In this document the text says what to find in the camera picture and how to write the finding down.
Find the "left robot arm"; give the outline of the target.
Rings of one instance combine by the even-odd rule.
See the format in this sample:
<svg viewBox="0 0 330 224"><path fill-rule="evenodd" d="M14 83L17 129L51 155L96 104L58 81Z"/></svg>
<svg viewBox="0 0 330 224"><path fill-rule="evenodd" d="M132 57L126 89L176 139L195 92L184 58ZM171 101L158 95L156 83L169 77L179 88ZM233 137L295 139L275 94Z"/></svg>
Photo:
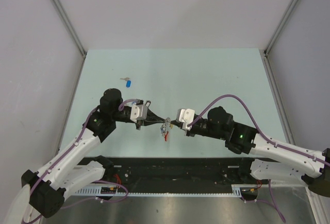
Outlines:
<svg viewBox="0 0 330 224"><path fill-rule="evenodd" d="M135 124L136 129L165 123L166 120L153 113L149 105L149 101L140 99L123 100L120 90L107 89L73 141L36 172L27 170L23 173L22 185L30 186L29 205L41 216L50 218L61 209L71 192L94 181L111 181L114 170L100 162L79 169L74 181L67 177L86 154L116 129L117 122Z"/></svg>

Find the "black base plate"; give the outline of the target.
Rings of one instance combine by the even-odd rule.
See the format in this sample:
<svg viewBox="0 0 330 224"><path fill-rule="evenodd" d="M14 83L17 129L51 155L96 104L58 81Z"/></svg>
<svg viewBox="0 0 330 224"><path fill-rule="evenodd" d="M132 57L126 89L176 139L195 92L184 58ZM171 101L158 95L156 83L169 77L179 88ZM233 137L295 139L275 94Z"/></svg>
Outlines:
<svg viewBox="0 0 330 224"><path fill-rule="evenodd" d="M251 176L253 158L85 157L78 164L105 165L105 181L121 182L129 192L215 193L234 184L268 185Z"/></svg>

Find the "right aluminium frame post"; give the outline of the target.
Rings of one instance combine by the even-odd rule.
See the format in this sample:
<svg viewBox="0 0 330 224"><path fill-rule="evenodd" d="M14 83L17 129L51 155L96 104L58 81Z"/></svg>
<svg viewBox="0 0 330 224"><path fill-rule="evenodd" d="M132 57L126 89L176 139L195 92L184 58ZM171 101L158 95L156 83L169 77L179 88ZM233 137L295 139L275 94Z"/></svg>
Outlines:
<svg viewBox="0 0 330 224"><path fill-rule="evenodd" d="M289 22L289 19L293 15L296 7L298 6L300 0L290 0L287 8L285 9L284 14L282 15L275 31L272 33L265 49L263 50L264 55L267 57L271 52L272 48L274 47L275 43L277 42L279 36L281 35L283 29L285 28L286 24Z"/></svg>

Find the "red handled keyring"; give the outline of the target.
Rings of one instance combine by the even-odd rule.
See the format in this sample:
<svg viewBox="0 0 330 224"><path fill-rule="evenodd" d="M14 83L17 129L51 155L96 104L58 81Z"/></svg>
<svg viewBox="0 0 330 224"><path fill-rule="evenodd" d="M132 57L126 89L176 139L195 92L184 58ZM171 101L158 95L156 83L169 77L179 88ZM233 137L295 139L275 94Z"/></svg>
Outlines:
<svg viewBox="0 0 330 224"><path fill-rule="evenodd" d="M169 117L167 117L163 124L160 127L160 132L162 137L164 138L164 141L167 142L168 138L169 138L169 133L170 130L173 128L173 125L171 124L171 119Z"/></svg>

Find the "left aluminium frame post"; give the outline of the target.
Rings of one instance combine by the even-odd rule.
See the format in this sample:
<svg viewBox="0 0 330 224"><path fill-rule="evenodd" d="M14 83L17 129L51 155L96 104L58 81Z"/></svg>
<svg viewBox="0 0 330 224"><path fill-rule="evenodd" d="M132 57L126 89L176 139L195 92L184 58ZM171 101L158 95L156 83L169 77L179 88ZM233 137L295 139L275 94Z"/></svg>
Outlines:
<svg viewBox="0 0 330 224"><path fill-rule="evenodd" d="M57 14L59 15L65 29L69 33L69 36L71 37L76 48L78 49L79 53L85 59L86 55L87 55L87 51L84 49L84 46L83 46L80 38L78 37L78 34L77 34L74 26L72 25L72 22L70 21L70 18L68 16L67 12L65 11L65 8L62 5L61 1L60 0L50 0L50 1L51 1L52 5L54 6Z"/></svg>

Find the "aluminium frame post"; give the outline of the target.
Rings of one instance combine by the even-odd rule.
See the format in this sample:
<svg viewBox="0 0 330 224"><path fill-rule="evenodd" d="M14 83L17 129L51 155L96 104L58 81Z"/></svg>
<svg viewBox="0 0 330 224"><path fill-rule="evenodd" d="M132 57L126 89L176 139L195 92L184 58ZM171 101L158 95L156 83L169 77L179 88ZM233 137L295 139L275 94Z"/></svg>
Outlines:
<svg viewBox="0 0 330 224"><path fill-rule="evenodd" d="M54 6L57 14L59 15L65 29L69 33L69 36L71 37L76 48L78 49L79 53L85 59L86 55L87 55L87 51L84 49L84 46L83 46L80 38L78 37L78 34L77 34L74 26L72 25L72 22L70 21L70 18L68 16L67 12L65 11L65 8L62 5L61 1L60 0L50 0L50 1L51 1L52 5Z"/></svg>
<svg viewBox="0 0 330 224"><path fill-rule="evenodd" d="M290 0L287 8L285 9L284 14L282 15L275 31L272 33L265 49L263 50L264 55L267 57L271 52L272 48L274 47L275 43L277 42L279 36L281 35L283 29L285 28L286 24L289 22L289 19L293 15L296 7L298 6L300 0Z"/></svg>

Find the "black frame key tag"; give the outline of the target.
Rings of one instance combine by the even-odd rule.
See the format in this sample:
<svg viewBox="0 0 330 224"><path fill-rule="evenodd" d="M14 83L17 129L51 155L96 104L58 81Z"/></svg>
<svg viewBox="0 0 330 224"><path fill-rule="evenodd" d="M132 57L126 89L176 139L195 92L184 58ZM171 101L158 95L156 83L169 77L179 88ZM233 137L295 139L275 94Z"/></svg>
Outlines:
<svg viewBox="0 0 330 224"><path fill-rule="evenodd" d="M148 107L150 106L150 104L151 104L150 100L147 100L146 103L145 103L145 105L148 106Z"/></svg>

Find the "solid blue tag key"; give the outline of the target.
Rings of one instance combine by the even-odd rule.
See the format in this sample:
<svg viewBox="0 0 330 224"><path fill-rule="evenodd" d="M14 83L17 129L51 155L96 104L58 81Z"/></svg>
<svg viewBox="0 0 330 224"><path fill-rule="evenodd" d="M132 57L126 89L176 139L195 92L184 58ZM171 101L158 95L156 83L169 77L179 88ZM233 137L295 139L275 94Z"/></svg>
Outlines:
<svg viewBox="0 0 330 224"><path fill-rule="evenodd" d="M131 86L131 79L130 78L125 77L125 78L121 78L121 80L124 80L126 82L126 87L130 88L130 86Z"/></svg>

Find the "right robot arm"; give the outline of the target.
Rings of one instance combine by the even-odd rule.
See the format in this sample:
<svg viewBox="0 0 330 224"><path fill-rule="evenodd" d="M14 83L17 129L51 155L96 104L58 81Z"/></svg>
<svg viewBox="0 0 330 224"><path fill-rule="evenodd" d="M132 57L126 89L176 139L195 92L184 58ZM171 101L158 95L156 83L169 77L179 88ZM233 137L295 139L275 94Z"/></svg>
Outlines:
<svg viewBox="0 0 330 224"><path fill-rule="evenodd" d="M249 165L238 170L243 183L275 180L300 184L320 196L329 197L329 149L311 150L281 142L257 128L234 121L222 107L212 108L206 118L198 118L192 109L179 109L171 124L186 136L205 136L223 140L235 154L254 155Z"/></svg>

